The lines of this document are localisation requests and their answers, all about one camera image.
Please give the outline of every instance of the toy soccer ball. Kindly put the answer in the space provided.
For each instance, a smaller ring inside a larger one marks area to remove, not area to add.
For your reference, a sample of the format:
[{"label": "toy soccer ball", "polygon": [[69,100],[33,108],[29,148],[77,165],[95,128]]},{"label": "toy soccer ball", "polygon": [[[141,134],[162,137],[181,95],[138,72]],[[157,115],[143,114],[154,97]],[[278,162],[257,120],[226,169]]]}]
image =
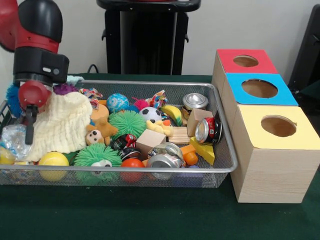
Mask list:
[{"label": "toy soccer ball", "polygon": [[145,108],[143,108],[139,114],[147,121],[150,120],[153,124],[156,121],[160,121],[162,120],[161,117],[161,113],[158,109],[151,107],[151,106],[147,106]]}]

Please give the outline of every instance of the cream knit cloth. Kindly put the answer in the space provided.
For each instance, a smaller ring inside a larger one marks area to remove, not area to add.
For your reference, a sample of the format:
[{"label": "cream knit cloth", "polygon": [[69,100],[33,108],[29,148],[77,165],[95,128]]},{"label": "cream knit cloth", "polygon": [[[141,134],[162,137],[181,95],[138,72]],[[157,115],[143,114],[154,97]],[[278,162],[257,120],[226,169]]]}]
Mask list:
[{"label": "cream knit cloth", "polygon": [[25,161],[37,162],[49,152],[68,154],[86,147],[91,113],[89,99],[81,93],[52,93],[45,112],[37,116],[32,148]]}]

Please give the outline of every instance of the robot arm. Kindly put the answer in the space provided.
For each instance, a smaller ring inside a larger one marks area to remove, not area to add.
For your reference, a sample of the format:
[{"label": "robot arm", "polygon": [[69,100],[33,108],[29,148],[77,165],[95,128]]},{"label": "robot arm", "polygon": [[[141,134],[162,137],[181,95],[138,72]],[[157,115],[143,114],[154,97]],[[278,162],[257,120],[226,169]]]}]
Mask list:
[{"label": "robot arm", "polygon": [[58,54],[62,32],[62,14],[53,0],[25,0],[19,6],[17,0],[0,0],[0,46],[14,52],[13,83],[28,120],[26,144],[33,142],[33,123],[53,83],[67,81],[69,59]]}]

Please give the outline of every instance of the red ball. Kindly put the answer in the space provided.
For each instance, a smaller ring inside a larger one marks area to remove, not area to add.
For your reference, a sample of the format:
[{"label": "red ball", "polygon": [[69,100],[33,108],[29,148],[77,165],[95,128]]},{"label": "red ball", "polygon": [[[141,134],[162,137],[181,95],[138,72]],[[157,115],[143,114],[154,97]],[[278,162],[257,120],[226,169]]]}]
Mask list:
[{"label": "red ball", "polygon": [[[121,167],[144,168],[145,165],[138,158],[128,158],[122,162]],[[121,172],[121,178],[129,184],[138,182],[143,175],[143,172]]]}]

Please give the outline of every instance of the pink pom pom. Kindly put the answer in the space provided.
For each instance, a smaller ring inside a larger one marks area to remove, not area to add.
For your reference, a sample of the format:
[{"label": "pink pom pom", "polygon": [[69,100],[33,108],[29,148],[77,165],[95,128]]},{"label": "pink pom pom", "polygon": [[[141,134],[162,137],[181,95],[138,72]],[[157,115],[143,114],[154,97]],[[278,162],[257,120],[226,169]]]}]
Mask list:
[{"label": "pink pom pom", "polygon": [[132,97],[132,99],[135,100],[135,103],[133,105],[136,106],[139,111],[146,107],[150,107],[149,103],[144,99],[137,99],[136,97]]}]

